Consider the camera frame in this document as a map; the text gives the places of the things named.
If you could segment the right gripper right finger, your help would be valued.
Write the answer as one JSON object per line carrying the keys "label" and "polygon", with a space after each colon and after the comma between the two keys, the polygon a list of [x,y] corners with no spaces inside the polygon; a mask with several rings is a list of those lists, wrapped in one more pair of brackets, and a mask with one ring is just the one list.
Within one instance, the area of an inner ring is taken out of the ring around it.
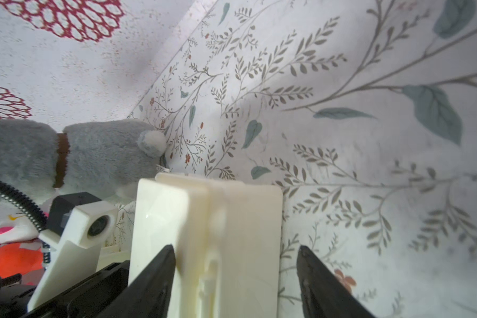
{"label": "right gripper right finger", "polygon": [[296,269],[305,318],[373,318],[315,253],[299,247]]}

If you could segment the cream wrap dispenser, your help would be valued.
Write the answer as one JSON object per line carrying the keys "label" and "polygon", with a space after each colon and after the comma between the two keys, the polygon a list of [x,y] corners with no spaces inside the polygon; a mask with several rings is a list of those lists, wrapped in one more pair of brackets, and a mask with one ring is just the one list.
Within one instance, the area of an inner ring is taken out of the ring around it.
{"label": "cream wrap dispenser", "polygon": [[130,259],[131,251],[129,249],[122,250],[119,245],[102,247],[96,271],[99,272],[112,263],[122,263]]}

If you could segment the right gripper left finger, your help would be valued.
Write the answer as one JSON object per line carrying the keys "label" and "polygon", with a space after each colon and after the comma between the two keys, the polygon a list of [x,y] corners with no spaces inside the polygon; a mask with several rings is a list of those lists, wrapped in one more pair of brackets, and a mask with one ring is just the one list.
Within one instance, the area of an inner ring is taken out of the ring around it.
{"label": "right gripper left finger", "polygon": [[122,318],[166,318],[176,270],[172,245],[166,245],[98,316]]}

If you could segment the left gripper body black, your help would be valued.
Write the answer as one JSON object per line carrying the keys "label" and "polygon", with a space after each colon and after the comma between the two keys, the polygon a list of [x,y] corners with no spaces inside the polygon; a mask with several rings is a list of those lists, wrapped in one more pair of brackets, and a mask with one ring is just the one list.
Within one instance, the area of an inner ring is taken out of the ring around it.
{"label": "left gripper body black", "polygon": [[24,317],[97,317],[126,289],[130,262],[112,263]]}

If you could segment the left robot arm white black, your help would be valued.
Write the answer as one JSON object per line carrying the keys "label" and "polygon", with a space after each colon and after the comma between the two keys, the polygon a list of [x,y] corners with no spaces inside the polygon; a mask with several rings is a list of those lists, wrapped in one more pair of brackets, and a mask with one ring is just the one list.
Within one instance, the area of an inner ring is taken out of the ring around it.
{"label": "left robot arm white black", "polygon": [[120,264],[98,270],[118,209],[89,193],[58,196],[45,215],[27,195],[0,181],[0,198],[22,212],[42,242],[44,273],[25,317],[99,317],[124,290]]}

